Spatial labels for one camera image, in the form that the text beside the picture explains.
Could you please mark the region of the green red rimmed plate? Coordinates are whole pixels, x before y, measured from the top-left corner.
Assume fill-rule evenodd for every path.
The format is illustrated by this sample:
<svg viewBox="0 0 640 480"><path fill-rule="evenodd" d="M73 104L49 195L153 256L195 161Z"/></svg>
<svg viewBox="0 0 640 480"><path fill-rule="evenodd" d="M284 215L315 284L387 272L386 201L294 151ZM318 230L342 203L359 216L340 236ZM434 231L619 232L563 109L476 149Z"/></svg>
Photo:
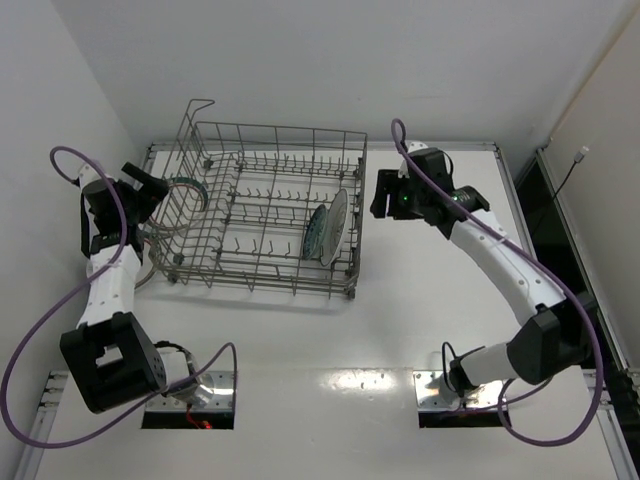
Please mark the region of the green red rimmed plate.
<svg viewBox="0 0 640 480"><path fill-rule="evenodd" d="M177 176L167 179L169 195L163 201L163 210L204 213L209 206L209 193L204 183L194 178Z"/></svg>
<svg viewBox="0 0 640 480"><path fill-rule="evenodd" d="M158 241L149 231L143 232L143 260L141 269L136 277L135 289L140 289L148 284L156 274L156 260L159 255Z"/></svg>

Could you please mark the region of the white plate with grey pattern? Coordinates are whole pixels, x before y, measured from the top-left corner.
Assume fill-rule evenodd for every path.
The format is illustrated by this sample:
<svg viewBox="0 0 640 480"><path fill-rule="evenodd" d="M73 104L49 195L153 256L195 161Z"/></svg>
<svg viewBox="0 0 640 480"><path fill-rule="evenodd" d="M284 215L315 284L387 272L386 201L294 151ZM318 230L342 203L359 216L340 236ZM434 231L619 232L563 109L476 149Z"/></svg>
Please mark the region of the white plate with grey pattern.
<svg viewBox="0 0 640 480"><path fill-rule="evenodd" d="M322 244L320 263L330 266L340 255L342 244L348 231L351 214L347 190L342 188L334 197L329 208L325 224L325 236Z"/></svg>

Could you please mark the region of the teal blue patterned plate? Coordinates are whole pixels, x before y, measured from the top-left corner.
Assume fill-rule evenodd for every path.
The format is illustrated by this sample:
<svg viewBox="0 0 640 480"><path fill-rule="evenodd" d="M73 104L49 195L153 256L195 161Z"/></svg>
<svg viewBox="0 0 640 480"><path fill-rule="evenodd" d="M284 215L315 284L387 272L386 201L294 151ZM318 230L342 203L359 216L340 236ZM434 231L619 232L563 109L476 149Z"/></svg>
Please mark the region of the teal blue patterned plate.
<svg viewBox="0 0 640 480"><path fill-rule="evenodd" d="M310 260L319 252L324 241L327 216L328 209L324 204L314 210L302 240L301 258L303 260Z"/></svg>

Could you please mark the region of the grey wire dish rack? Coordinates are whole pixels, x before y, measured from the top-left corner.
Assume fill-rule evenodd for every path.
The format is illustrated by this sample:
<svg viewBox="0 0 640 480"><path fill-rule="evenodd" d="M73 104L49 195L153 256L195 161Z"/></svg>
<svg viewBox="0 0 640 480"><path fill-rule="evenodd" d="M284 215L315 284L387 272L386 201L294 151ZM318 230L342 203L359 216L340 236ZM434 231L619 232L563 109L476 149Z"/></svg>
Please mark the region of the grey wire dish rack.
<svg viewBox="0 0 640 480"><path fill-rule="evenodd" d="M205 184L204 213L156 210L156 269L171 283L201 282L353 298L360 273L368 137L363 132L213 120L193 99L173 141L155 146L154 176ZM301 258L314 210L347 190L351 214L339 257Z"/></svg>

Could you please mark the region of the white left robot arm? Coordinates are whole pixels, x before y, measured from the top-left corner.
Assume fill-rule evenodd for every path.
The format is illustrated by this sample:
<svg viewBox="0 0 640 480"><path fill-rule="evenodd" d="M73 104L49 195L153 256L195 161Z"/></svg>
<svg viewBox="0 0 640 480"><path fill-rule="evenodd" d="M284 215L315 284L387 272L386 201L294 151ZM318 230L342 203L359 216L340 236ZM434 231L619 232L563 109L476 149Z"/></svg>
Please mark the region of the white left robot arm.
<svg viewBox="0 0 640 480"><path fill-rule="evenodd" d="M198 376L178 387L168 385L160 349L134 315L136 278L144 262L146 236L141 226L169 192L167 181L131 163L123 172L139 188L101 180L81 171L82 211L97 232L86 234L82 249L96 279L90 283L87 306L75 329L64 333L60 349L89 410L101 413L160 392L188 406L205 404L198 396Z"/></svg>

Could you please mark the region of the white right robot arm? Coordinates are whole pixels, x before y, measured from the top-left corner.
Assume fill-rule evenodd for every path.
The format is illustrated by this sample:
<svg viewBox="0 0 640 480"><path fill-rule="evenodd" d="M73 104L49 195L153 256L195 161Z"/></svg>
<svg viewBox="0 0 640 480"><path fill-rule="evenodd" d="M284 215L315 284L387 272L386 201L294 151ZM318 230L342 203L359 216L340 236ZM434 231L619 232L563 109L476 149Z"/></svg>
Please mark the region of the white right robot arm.
<svg viewBox="0 0 640 480"><path fill-rule="evenodd" d="M378 172L370 206L376 218L423 220L465 252L510 306L520 329L508 342L455 357L445 384L463 397L495 380L540 384L582 363L592 342L582 312L586 294L570 300L548 275L511 250L490 203L474 187L455 187L449 155L422 142L407 147L399 169Z"/></svg>

